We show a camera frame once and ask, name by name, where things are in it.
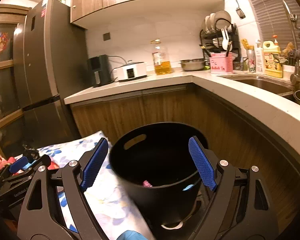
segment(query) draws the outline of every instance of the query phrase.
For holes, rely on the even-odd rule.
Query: blue gripper pad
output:
[[[104,139],[99,147],[97,149],[94,148],[94,150],[95,152],[82,171],[82,182],[80,186],[83,192],[85,192],[88,187],[91,187],[96,180],[103,161],[108,153],[108,141]]]
[[[19,160],[15,161],[9,166],[10,173],[14,174],[21,170],[28,163],[26,156],[21,157]]]
[[[203,184],[210,188],[210,190],[215,190],[217,183],[214,179],[214,170],[211,166],[209,160],[205,156],[203,149],[195,141],[193,137],[189,139],[189,152],[194,161],[195,166],[198,169],[200,177],[203,181]]]

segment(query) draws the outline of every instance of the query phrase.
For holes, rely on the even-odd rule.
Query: blue glove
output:
[[[127,230],[123,232],[117,240],[148,240],[136,231]]]

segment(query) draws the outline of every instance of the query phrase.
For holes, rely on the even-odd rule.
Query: refrigerator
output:
[[[85,32],[70,23],[70,7],[58,0],[39,2],[29,11],[14,48],[17,95],[31,146],[79,139],[64,98],[90,87],[91,80]]]

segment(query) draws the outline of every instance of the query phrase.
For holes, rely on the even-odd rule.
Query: utensil holder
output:
[[[210,57],[211,74],[231,74],[233,72],[232,53],[211,53]]]

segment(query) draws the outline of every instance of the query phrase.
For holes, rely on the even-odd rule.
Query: white spray bottle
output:
[[[266,72],[265,54],[260,40],[256,40],[256,73],[264,74]]]

